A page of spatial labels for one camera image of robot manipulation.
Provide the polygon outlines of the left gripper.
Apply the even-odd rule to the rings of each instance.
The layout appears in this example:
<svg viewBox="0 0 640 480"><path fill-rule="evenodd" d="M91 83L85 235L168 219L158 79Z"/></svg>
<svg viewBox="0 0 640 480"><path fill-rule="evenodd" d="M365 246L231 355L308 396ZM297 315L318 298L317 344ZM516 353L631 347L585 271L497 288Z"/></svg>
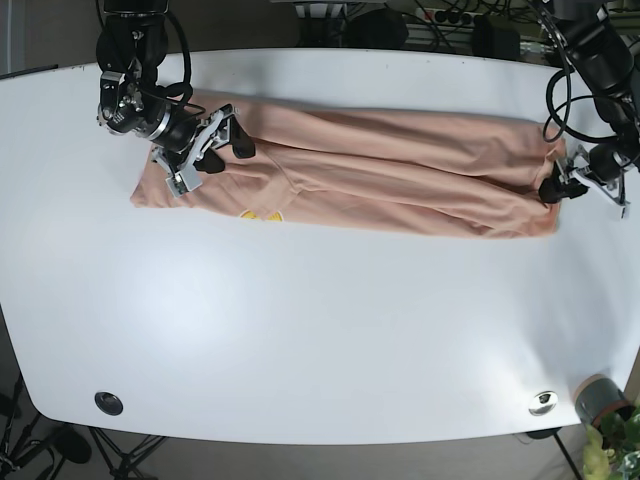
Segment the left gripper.
<svg viewBox="0 0 640 480"><path fill-rule="evenodd" d="M610 207L615 219L627 219L631 203L627 200L625 175L639 165L639 148L601 143L587 151L580 145L572 160L556 160L551 174L539 189L545 204L558 204L594 190Z"/></svg>

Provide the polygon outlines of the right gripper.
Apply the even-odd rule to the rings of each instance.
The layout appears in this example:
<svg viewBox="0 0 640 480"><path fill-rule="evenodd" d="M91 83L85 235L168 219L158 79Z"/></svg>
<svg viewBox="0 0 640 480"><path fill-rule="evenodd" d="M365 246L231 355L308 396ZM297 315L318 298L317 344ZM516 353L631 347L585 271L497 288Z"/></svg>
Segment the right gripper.
<svg viewBox="0 0 640 480"><path fill-rule="evenodd" d="M161 108L148 126L148 140L154 144L152 161L167 173L165 181L174 197L199 188L200 172L216 174L225 169L216 150L231 146L239 159L256 154L255 144L231 104L204 119L189 115L184 108Z"/></svg>

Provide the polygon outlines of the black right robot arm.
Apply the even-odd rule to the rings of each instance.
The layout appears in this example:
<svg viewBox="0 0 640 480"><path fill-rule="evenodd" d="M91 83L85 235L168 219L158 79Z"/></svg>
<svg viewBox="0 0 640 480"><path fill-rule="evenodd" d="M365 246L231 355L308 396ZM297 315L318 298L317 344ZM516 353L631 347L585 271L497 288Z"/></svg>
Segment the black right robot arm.
<svg viewBox="0 0 640 480"><path fill-rule="evenodd" d="M186 34L166 1L98 1L101 33L96 60L101 70L97 122L114 135L134 133L152 143L150 158L167 174L176 197L199 188L201 174L218 174L228 146L239 159L256 147L226 104L207 113L192 103L192 62ZM165 26L172 25L183 60L181 81L162 86L158 68L168 52Z"/></svg>

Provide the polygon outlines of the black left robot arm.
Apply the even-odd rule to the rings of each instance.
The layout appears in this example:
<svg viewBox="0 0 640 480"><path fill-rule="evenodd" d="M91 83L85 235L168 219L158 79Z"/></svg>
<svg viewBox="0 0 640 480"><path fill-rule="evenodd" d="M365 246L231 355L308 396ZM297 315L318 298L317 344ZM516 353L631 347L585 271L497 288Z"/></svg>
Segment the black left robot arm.
<svg viewBox="0 0 640 480"><path fill-rule="evenodd" d="M578 146L573 154L557 160L538 193L547 204L575 199L589 191L598 193L628 215L625 174L639 167L639 70L630 47L616 32L604 1L531 1L555 47L561 67L549 80L545 102L548 118L559 131L545 136L548 143L564 134L593 147ZM577 73L596 112L612 130L606 137L592 137L568 125L571 106L581 100L572 93L571 75Z"/></svg>

